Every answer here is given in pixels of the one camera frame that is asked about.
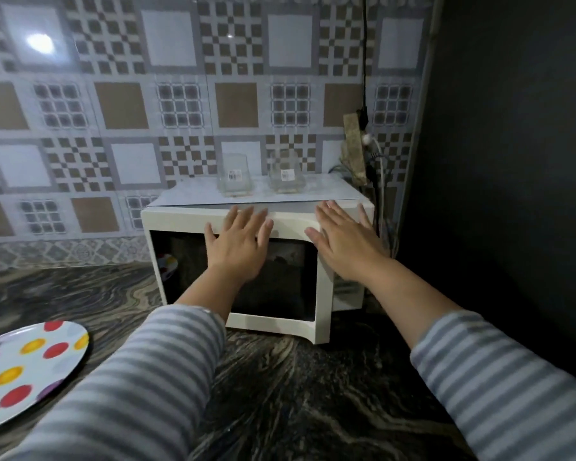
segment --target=black granite countertop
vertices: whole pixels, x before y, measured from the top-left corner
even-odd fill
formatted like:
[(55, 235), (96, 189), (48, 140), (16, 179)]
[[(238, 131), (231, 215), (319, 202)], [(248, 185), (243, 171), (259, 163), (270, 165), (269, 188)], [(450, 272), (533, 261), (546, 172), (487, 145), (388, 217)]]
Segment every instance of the black granite countertop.
[[(160, 305), (151, 266), (0, 273), (0, 333), (48, 319), (92, 345), (52, 396), (0, 427), (0, 454)], [(333, 314), (331, 342), (230, 330), (192, 459), (472, 460), (390, 320)]]

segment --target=plate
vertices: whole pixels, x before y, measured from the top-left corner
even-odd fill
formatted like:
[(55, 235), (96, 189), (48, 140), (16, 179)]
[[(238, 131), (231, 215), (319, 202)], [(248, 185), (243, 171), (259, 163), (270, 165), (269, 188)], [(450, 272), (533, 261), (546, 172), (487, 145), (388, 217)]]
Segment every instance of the plate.
[(37, 323), (0, 335), (0, 424), (46, 397), (77, 367), (90, 337), (78, 323)]

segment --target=white label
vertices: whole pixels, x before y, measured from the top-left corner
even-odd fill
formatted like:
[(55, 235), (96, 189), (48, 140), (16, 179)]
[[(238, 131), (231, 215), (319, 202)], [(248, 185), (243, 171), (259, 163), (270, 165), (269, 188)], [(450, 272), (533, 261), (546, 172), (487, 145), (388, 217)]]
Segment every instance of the white label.
[(241, 177), (241, 170), (228, 170), (228, 180), (239, 182), (243, 178)]
[(281, 170), (282, 181), (294, 181), (294, 170)]

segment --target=person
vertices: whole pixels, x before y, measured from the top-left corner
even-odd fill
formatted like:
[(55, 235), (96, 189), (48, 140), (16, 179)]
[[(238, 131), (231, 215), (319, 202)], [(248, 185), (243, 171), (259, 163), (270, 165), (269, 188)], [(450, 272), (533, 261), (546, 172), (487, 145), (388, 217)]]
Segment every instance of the person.
[[(359, 211), (356, 222), (334, 201), (322, 202), (316, 216), (324, 233), (307, 228), (307, 236), (338, 275), (375, 294), (478, 459), (576, 461), (576, 379), (386, 257)], [(217, 238), (207, 224), (207, 270), (0, 460), (185, 459), (231, 305), (265, 262), (272, 228), (266, 212), (237, 207)]]

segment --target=gray and white striped shirt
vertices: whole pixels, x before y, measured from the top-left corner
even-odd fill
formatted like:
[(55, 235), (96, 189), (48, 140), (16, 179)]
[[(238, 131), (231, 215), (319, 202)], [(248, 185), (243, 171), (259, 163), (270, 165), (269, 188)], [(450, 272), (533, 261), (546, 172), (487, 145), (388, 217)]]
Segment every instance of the gray and white striped shirt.
[[(181, 461), (225, 342), (207, 309), (156, 309), (0, 461)], [(440, 318), (412, 363), (481, 461), (576, 461), (576, 379), (468, 311)]]

